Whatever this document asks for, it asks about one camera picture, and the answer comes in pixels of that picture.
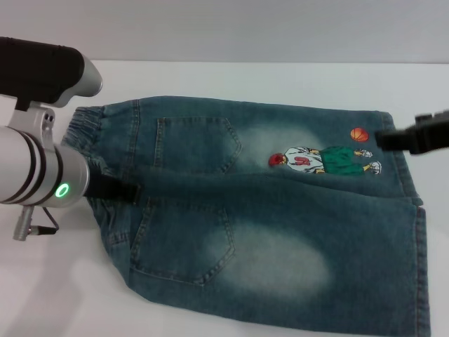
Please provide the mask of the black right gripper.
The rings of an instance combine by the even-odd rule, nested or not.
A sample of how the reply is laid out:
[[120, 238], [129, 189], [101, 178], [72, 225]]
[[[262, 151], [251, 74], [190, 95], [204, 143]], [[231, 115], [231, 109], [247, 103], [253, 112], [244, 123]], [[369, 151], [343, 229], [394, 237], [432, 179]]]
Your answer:
[[448, 148], [448, 110], [415, 117], [415, 124], [400, 130], [375, 132], [375, 141], [382, 151], [409, 151], [424, 154]]

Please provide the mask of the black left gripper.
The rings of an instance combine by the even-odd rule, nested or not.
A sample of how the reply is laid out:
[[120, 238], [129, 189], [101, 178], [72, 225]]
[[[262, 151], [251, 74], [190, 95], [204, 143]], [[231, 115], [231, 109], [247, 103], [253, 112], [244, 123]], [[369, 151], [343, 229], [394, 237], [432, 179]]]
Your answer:
[[119, 180], [100, 171], [89, 171], [85, 197], [112, 201], [123, 201], [136, 205], [140, 200], [141, 185]]

